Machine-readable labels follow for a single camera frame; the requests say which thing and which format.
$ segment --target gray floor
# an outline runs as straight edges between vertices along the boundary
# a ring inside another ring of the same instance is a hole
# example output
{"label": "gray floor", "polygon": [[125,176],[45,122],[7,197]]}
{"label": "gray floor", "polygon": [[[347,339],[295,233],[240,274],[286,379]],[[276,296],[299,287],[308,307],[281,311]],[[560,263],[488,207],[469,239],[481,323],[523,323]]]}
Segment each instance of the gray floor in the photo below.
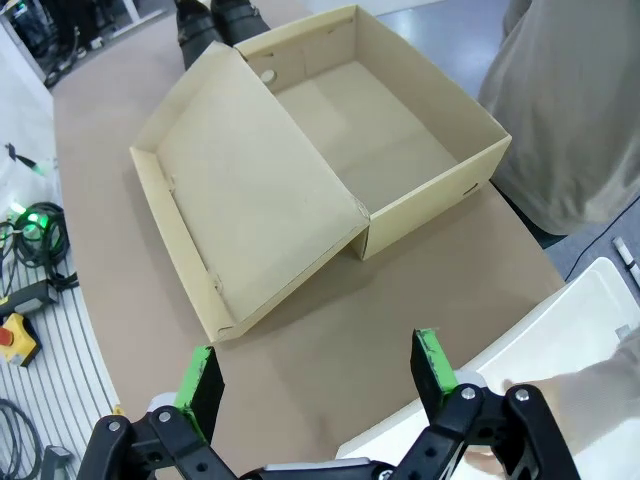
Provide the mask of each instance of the gray floor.
{"label": "gray floor", "polygon": [[[476,97],[500,46],[502,16],[508,3],[509,0],[445,0],[379,18]],[[631,253],[640,255],[639,224],[640,202],[585,252],[570,278],[579,275],[596,258],[609,257],[618,266],[636,300],[640,301],[640,289],[625,271],[611,244],[614,237],[621,236]],[[587,228],[547,250],[563,277],[584,248],[605,228],[606,225]]]}

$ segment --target open box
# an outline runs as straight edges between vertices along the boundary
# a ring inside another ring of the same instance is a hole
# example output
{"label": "open box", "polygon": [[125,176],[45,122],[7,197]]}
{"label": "open box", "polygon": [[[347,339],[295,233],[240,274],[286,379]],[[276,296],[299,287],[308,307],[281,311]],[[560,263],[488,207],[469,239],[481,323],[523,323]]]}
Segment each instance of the open box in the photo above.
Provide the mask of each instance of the open box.
{"label": "open box", "polygon": [[366,259],[486,183],[510,137],[359,7],[214,44],[132,147],[212,341],[351,243]]}

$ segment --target person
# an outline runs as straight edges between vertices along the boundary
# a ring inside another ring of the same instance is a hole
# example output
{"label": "person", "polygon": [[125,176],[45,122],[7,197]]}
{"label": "person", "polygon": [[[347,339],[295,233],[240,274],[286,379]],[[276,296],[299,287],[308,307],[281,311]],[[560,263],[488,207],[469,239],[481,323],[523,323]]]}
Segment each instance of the person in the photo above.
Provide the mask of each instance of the person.
{"label": "person", "polygon": [[640,192],[640,3],[511,0],[480,103],[512,135],[492,179],[546,248]]}
{"label": "person", "polygon": [[[540,389],[575,455],[625,420],[640,417],[640,328],[625,337],[608,360],[527,383]],[[504,386],[511,385],[506,381]],[[471,451],[466,459],[487,473],[503,471],[493,455]]]}

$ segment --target box lid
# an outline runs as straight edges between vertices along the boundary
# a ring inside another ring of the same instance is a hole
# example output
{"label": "box lid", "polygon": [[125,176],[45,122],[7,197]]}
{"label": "box lid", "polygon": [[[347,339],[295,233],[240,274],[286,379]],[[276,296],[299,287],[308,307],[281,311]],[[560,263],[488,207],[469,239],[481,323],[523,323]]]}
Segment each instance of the box lid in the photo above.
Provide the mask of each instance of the box lid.
{"label": "box lid", "polygon": [[220,44],[172,89],[132,155],[212,340],[251,326],[368,225],[242,56]]}

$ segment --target black cord on floor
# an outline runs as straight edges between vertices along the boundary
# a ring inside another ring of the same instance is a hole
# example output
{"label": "black cord on floor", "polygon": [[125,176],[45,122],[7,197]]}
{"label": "black cord on floor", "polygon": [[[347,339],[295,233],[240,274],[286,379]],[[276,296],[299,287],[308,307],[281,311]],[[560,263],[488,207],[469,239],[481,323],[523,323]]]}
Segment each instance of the black cord on floor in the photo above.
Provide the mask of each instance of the black cord on floor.
{"label": "black cord on floor", "polygon": [[[17,405],[9,400],[0,399],[0,414],[7,422],[9,436],[11,437],[11,453],[9,455],[10,463],[6,472],[3,472],[0,469],[0,480],[33,480],[34,478],[37,478],[40,473],[40,469],[42,468],[42,440],[40,439],[40,435],[38,435],[35,425]],[[34,445],[33,450],[35,452],[31,471],[24,477],[18,476],[20,462],[22,461],[22,450],[25,445],[20,434],[20,425],[18,424],[20,420],[31,436],[31,440]]]}
{"label": "black cord on floor", "polygon": [[578,255],[578,258],[576,258],[576,261],[574,262],[573,266],[571,267],[571,270],[569,270],[569,273],[567,273],[567,276],[564,277],[564,281],[566,282],[567,280],[569,280],[569,277],[571,276],[571,274],[573,273],[573,271],[576,269],[576,267],[578,266],[578,262],[580,262],[580,259],[582,258],[582,256],[587,252],[587,250],[589,250],[598,240],[600,240],[605,233],[607,233],[611,227],[613,227],[613,225],[620,220],[620,218],[629,211],[629,209],[631,207],[633,207],[636,202],[640,199],[640,196],[636,197],[636,199],[631,202],[629,205],[627,205],[627,207],[621,211],[618,216],[616,218],[613,219],[613,221],[609,224],[609,226],[607,228],[605,228],[603,230],[603,232],[598,235],[596,238],[594,238],[591,243],[589,243],[589,245],[587,245],[586,247],[584,247],[584,250],[582,250],[582,252],[580,252],[580,255]]}
{"label": "black cord on floor", "polygon": [[57,270],[70,248],[62,207],[51,202],[35,203],[15,223],[0,222],[0,232],[4,233],[0,239],[0,275],[9,253],[13,252],[14,255],[9,279],[5,282],[5,297],[11,290],[18,262],[27,268],[43,267],[47,278],[58,291],[78,286],[77,273],[65,276]]}

